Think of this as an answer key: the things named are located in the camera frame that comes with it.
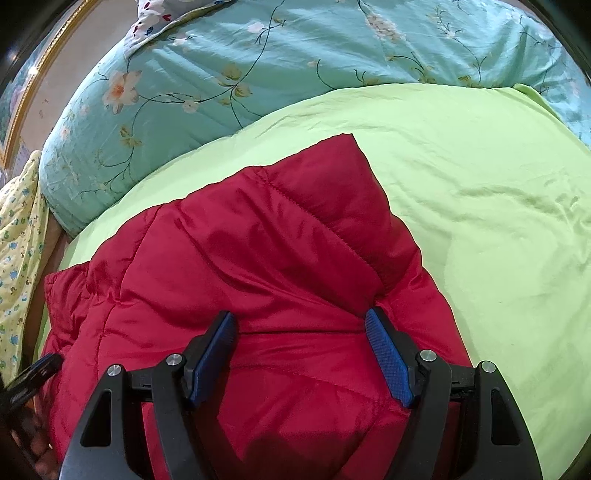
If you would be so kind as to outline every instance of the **black plastic bracket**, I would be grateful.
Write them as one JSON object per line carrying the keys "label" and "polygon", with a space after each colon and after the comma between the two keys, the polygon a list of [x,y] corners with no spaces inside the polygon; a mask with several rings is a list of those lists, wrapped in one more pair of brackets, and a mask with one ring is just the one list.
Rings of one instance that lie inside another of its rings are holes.
{"label": "black plastic bracket", "polygon": [[379,307],[368,312],[366,330],[392,396],[403,400],[409,391],[415,396],[385,480],[434,477],[450,401],[462,406],[448,478],[542,480],[525,420],[496,365],[489,361],[476,368],[449,365],[431,350],[419,352]]}
{"label": "black plastic bracket", "polygon": [[236,322],[220,312],[204,335],[183,353],[153,368],[127,372],[111,365],[103,374],[74,431],[60,480],[152,480],[141,404],[152,402],[171,480],[217,480],[196,429],[192,410],[208,398],[236,341]]}

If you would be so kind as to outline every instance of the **light green bedsheet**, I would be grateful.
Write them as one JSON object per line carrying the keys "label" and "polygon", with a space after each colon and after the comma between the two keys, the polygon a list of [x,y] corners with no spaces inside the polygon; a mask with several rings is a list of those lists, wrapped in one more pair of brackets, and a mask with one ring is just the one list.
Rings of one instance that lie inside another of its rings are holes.
{"label": "light green bedsheet", "polygon": [[384,85],[289,106],[147,177],[74,240],[61,267],[89,260],[147,207],[351,132],[472,362],[499,366],[555,480],[591,432],[591,153],[536,92],[516,88]]}

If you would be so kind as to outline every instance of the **bed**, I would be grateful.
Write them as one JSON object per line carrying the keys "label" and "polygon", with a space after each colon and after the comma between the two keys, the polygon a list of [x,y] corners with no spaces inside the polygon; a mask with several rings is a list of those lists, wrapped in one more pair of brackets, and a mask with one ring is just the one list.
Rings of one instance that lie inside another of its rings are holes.
{"label": "bed", "polygon": [[77,236],[60,268],[89,260],[145,208],[341,132],[354,134],[410,228],[472,362],[491,358],[504,372],[544,477],[561,477],[591,429],[578,407],[591,385],[569,373],[590,367],[591,154],[528,87],[376,86],[284,108],[139,182]]}
{"label": "bed", "polygon": [[40,173],[70,235],[172,158],[345,87],[523,83],[591,144],[586,76],[542,22],[505,3],[217,3],[192,20],[170,17],[166,1],[140,4],[141,20],[72,97]]}
{"label": "bed", "polygon": [[[580,405],[591,385],[569,379],[589,367],[588,50],[565,30],[563,48],[538,20],[497,2],[401,2],[396,23],[385,4],[348,2],[207,4],[142,44],[117,45],[44,147],[41,188],[76,236],[60,268],[87,261],[147,207],[352,132],[423,250],[470,359],[493,358],[508,378],[545,478],[585,478],[591,424]],[[290,15],[301,30],[288,29]],[[478,21],[496,26],[482,51]],[[343,25],[364,37],[339,54]],[[304,48],[312,37],[320,54]],[[199,61],[183,61],[197,49]],[[186,90],[170,90],[179,78]],[[49,328],[46,315],[39,351]]]}

